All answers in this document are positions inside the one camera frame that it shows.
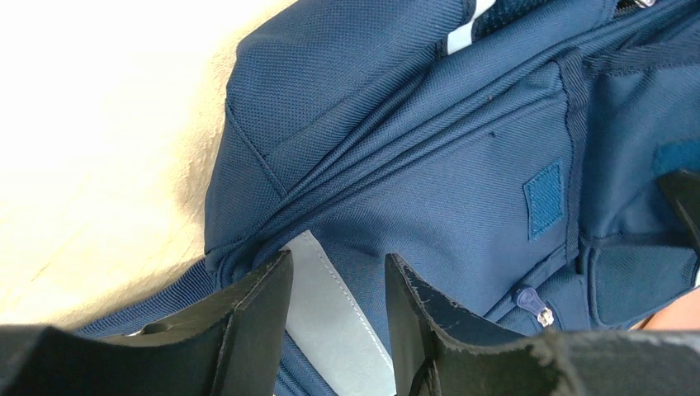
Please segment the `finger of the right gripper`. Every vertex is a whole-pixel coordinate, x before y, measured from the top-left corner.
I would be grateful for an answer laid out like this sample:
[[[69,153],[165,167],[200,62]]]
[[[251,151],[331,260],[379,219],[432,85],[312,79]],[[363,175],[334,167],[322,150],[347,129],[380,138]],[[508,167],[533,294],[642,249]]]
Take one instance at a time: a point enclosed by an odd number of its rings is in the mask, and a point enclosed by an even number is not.
[[[699,251],[699,172],[679,169],[657,179],[674,213],[686,228],[689,242]]]

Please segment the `navy blue student backpack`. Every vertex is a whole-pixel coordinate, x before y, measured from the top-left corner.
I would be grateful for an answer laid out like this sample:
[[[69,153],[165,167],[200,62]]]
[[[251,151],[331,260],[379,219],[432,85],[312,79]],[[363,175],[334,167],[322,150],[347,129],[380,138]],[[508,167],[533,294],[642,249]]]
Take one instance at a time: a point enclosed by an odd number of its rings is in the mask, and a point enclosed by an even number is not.
[[[508,330],[627,329],[699,286],[658,187],[699,169],[696,1],[299,1],[245,37],[205,256],[140,330],[281,248],[277,395],[392,395],[384,261]]]

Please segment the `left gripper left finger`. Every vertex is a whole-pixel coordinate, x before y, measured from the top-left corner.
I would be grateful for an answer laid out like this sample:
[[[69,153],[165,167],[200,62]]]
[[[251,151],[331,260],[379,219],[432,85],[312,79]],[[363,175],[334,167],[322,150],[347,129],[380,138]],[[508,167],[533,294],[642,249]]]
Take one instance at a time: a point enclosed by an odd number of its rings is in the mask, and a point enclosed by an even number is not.
[[[1,329],[4,395],[271,395],[293,260],[278,252],[238,283],[131,336]]]

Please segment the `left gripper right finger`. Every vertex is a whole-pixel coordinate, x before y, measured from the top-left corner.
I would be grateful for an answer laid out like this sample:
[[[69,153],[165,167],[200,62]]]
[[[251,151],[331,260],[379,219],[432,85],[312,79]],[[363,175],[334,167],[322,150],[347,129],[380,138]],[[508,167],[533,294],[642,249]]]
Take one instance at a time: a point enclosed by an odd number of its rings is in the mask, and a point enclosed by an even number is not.
[[[465,309],[399,255],[385,299],[400,395],[696,395],[697,332],[546,330],[527,337]]]

